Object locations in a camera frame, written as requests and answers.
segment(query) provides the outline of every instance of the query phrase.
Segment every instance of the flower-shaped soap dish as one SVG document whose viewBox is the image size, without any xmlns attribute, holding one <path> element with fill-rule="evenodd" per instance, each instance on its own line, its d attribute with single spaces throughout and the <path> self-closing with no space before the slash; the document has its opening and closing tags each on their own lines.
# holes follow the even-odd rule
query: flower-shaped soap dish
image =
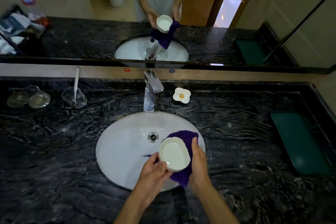
<svg viewBox="0 0 336 224">
<path fill-rule="evenodd" d="M 189 90 L 183 88 L 176 88 L 175 93 L 173 95 L 173 99 L 175 101 L 180 101 L 184 104 L 188 103 L 190 100 L 191 92 Z"/>
</svg>

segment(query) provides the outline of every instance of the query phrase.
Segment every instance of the hand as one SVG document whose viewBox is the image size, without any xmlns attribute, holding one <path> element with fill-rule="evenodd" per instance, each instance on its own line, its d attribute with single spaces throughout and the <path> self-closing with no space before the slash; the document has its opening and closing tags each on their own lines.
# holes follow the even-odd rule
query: hand
<svg viewBox="0 0 336 224">
<path fill-rule="evenodd" d="M 197 138 L 194 137 L 191 143 L 192 148 L 192 174 L 189 177 L 192 190 L 198 195 L 203 188 L 212 186 L 207 167 L 207 157 L 197 143 Z"/>
<path fill-rule="evenodd" d="M 143 210 L 151 204 L 166 180 L 173 174 L 173 172 L 166 171 L 166 162 L 155 163 L 158 158 L 159 153 L 157 152 L 146 161 L 130 196 L 139 201 L 144 207 Z"/>
<path fill-rule="evenodd" d="M 180 22 L 181 20 L 180 7 L 174 5 L 171 13 L 173 15 L 174 20 Z"/>
<path fill-rule="evenodd" d="M 153 28 L 156 28 L 156 19 L 160 17 L 160 15 L 151 7 L 146 7 L 143 9 L 144 14 L 149 20 L 150 25 Z"/>
</svg>

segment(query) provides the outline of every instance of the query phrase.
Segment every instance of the glass cup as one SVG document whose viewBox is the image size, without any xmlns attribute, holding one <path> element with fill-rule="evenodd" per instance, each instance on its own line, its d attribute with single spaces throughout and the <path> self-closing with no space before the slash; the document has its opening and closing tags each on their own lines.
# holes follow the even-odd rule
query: glass cup
<svg viewBox="0 0 336 224">
<path fill-rule="evenodd" d="M 86 96 L 82 93 L 82 91 L 77 88 L 76 99 L 75 99 L 75 91 L 74 87 L 69 87 L 65 89 L 62 93 L 62 99 L 64 99 L 71 107 L 81 108 L 86 105 L 87 99 Z"/>
<path fill-rule="evenodd" d="M 28 103 L 31 108 L 37 109 L 50 103 L 50 95 L 38 86 L 28 86 L 10 95 L 6 103 L 9 107 L 22 107 Z"/>
</svg>

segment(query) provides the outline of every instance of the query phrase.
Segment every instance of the bottle label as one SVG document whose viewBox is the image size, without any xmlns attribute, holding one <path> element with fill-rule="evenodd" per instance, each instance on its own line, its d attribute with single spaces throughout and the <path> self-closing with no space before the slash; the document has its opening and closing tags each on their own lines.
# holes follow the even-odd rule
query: bottle label
<svg viewBox="0 0 336 224">
<path fill-rule="evenodd" d="M 24 5 L 32 6 L 36 4 L 35 0 L 21 0 Z"/>
</svg>

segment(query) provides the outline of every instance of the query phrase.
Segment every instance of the mirror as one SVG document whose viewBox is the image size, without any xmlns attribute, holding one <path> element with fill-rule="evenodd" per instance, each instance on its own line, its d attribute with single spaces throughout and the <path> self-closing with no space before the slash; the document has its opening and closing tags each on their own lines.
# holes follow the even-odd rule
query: mirror
<svg viewBox="0 0 336 224">
<path fill-rule="evenodd" d="M 336 63 L 320 54 L 335 0 L 1 1 L 1 62 L 297 73 Z M 18 35 L 8 34 L 13 7 L 31 19 Z"/>
</svg>

